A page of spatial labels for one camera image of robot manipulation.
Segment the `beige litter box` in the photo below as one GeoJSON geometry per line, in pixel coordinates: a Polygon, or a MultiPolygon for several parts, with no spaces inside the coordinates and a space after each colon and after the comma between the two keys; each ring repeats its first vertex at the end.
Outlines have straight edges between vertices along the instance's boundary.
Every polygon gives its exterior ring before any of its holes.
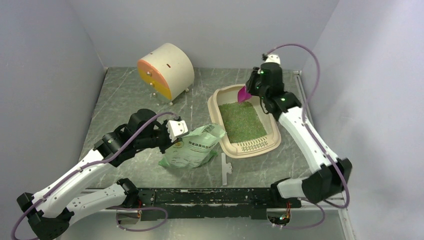
{"type": "Polygon", "coordinates": [[[219,144],[227,156],[235,159],[266,154],[282,141],[274,117],[264,113],[259,97],[238,102],[238,92],[243,86],[219,88],[207,102],[211,122],[225,131],[219,144]]]}

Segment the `magenta litter scoop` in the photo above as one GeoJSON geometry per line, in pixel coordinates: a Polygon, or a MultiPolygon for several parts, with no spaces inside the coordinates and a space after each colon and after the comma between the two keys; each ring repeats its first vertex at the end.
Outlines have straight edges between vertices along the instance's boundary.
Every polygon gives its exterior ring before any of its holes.
{"type": "Polygon", "coordinates": [[[250,93],[248,93],[247,87],[244,85],[237,93],[237,102],[243,103],[249,100],[252,97],[250,93]]]}

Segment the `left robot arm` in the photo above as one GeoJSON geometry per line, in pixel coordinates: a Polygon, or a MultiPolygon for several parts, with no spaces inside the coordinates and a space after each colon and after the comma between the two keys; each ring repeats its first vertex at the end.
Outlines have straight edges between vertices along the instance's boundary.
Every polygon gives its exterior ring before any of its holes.
{"type": "Polygon", "coordinates": [[[36,193],[22,193],[17,203],[22,217],[38,240],[54,240],[72,224],[107,208],[140,206],[138,188],[127,178],[84,196],[96,178],[146,149],[164,153],[189,131],[185,121],[173,114],[159,122],[160,115],[142,108],[128,122],[105,134],[87,155],[54,183],[36,193]]]}

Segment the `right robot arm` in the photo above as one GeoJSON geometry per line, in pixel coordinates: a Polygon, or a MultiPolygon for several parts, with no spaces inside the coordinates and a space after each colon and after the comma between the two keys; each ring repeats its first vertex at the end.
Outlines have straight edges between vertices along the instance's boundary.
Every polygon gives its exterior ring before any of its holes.
{"type": "Polygon", "coordinates": [[[245,90],[257,96],[265,114],[287,130],[303,153],[311,175],[304,178],[286,178],[274,182],[270,202],[282,207],[291,198],[311,203],[327,202],[328,198],[350,193],[347,182],[352,171],[348,158],[339,158],[323,141],[305,116],[301,101],[285,90],[283,70],[278,63],[265,62],[252,69],[245,90]]]}

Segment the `green cat litter bag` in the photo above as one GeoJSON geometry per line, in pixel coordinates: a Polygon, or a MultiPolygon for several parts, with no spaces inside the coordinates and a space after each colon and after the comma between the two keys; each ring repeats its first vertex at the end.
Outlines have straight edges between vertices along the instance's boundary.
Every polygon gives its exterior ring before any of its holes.
{"type": "Polygon", "coordinates": [[[217,123],[198,127],[168,148],[158,165],[175,169],[198,168],[218,154],[215,147],[225,135],[226,131],[217,123]]]}

